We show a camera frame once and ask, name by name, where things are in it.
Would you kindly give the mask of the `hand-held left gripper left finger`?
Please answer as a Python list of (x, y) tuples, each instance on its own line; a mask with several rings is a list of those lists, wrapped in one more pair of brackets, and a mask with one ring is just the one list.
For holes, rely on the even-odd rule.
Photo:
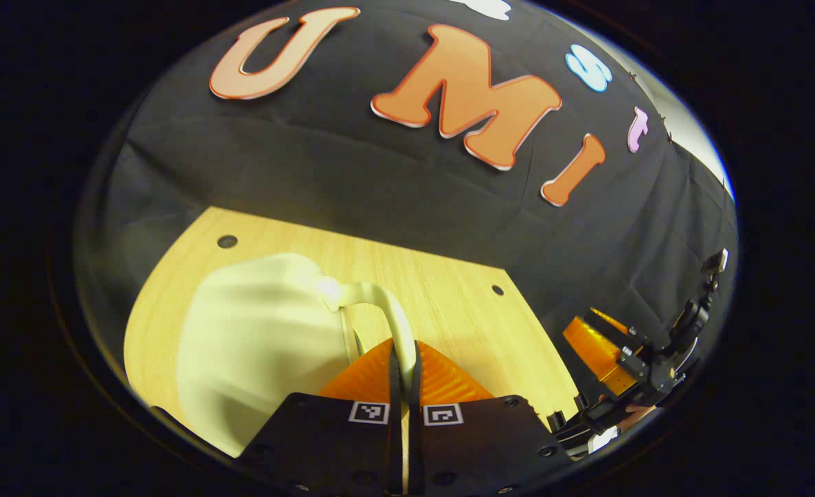
[(287, 496), (389, 496), (403, 489), (401, 374), (391, 340), (319, 394), (285, 397), (240, 468)]

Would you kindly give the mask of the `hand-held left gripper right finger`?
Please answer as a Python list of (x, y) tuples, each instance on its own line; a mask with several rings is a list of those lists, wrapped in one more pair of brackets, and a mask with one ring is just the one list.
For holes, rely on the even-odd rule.
[(524, 496), (574, 465), (530, 402), (494, 396), (452, 360), (416, 343), (408, 491), (416, 496)]

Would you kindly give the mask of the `black backdrop cloth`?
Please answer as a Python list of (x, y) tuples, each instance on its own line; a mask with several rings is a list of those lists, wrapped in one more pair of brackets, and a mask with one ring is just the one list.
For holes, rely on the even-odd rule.
[[(449, 0), (290, 0), (219, 32), (148, 83), (88, 174), (74, 222), (89, 330), (124, 368), (140, 287), (208, 207), (506, 271), (554, 336), (597, 307), (659, 337), (729, 252), (687, 362), (717, 349), (735, 293), (736, 204), (677, 137), (650, 73), (590, 29), (521, 0), (504, 20)], [(499, 172), (461, 136), (377, 117), (446, 24), (492, 51), (492, 82), (537, 76), (562, 106)]]

